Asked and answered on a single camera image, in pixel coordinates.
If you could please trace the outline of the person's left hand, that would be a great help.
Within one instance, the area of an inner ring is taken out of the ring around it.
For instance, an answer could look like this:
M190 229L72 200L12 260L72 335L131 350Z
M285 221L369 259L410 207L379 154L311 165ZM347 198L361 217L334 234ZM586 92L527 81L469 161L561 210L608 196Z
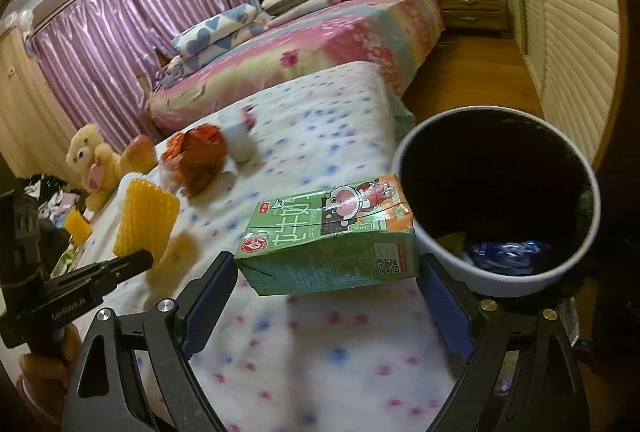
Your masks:
M61 355L34 353L20 357L21 377L16 389L44 430L60 430L70 379L76 367L82 340L74 324L67 325L60 342Z

